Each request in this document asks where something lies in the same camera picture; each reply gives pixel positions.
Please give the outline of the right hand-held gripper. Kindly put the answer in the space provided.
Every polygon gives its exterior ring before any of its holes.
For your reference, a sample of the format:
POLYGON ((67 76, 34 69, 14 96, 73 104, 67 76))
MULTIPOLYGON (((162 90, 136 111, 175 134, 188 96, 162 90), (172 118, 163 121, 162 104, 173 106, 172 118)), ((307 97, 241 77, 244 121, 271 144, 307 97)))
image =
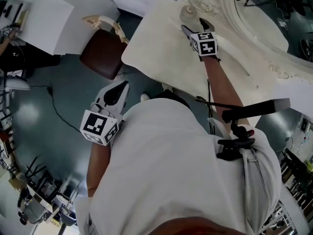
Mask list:
POLYGON ((191 40, 191 46, 200 57, 217 55, 218 41, 216 39, 214 26, 206 19, 199 18, 204 32, 195 33, 185 25, 181 25, 181 30, 188 40, 191 40))

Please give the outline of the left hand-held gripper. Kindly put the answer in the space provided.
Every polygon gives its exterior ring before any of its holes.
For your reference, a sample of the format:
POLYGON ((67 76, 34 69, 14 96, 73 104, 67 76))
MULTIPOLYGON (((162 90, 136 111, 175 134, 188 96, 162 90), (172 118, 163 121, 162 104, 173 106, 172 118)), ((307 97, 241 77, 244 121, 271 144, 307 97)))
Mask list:
POLYGON ((130 90, 128 81, 117 81, 102 88, 85 110, 80 132, 85 139, 103 145, 112 146, 115 135, 124 123, 122 110, 130 90))

